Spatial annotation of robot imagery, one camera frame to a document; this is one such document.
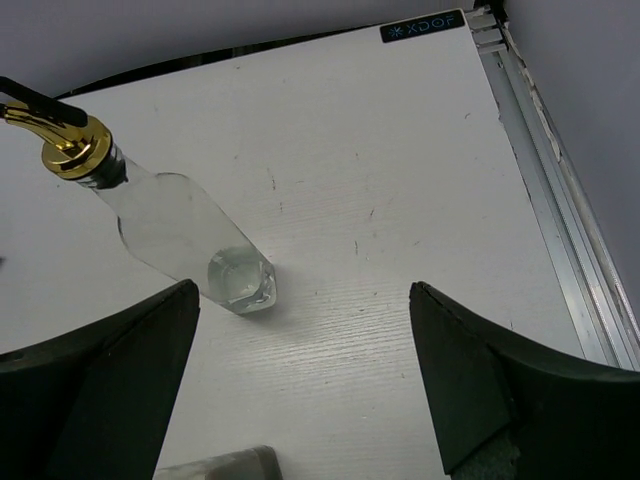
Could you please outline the clear oil bottle gold spout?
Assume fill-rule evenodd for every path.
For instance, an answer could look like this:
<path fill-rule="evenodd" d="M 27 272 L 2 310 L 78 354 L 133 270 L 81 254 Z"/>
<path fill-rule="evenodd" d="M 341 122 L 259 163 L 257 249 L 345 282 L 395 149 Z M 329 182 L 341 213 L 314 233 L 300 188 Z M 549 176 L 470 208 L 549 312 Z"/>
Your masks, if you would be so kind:
<path fill-rule="evenodd" d="M 1 79 L 2 119 L 43 141 L 42 163 L 58 178 L 91 190 L 117 217 L 136 259 L 237 315 L 277 299 L 274 266 L 189 177 L 153 173 L 129 159 L 111 131 L 84 110 Z"/>

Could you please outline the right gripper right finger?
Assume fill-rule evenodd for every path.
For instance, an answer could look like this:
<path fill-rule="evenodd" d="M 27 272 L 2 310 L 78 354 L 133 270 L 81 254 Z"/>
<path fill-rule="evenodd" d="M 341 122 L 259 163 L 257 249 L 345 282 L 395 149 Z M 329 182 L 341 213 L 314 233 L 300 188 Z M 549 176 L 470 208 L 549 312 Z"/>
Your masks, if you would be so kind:
<path fill-rule="evenodd" d="M 638 477 L 637 372 L 532 341 L 423 282 L 410 320 L 449 477 Z"/>

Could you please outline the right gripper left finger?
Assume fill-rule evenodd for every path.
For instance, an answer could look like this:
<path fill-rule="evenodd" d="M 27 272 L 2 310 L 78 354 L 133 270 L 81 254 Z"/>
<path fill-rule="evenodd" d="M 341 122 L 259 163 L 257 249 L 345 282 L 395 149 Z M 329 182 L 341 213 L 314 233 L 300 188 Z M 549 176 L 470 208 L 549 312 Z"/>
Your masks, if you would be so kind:
<path fill-rule="evenodd" d="M 150 479 L 196 333 L 191 280 L 1 357 L 4 479 Z"/>

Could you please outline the dark sauce bottle gold spout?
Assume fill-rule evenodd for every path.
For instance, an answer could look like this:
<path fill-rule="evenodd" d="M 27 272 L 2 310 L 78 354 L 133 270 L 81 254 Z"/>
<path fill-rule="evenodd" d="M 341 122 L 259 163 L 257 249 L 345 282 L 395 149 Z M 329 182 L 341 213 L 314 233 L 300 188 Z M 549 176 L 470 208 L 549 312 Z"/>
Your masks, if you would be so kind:
<path fill-rule="evenodd" d="M 159 469 L 152 479 L 282 480 L 283 476 L 274 449 L 260 445 Z"/>

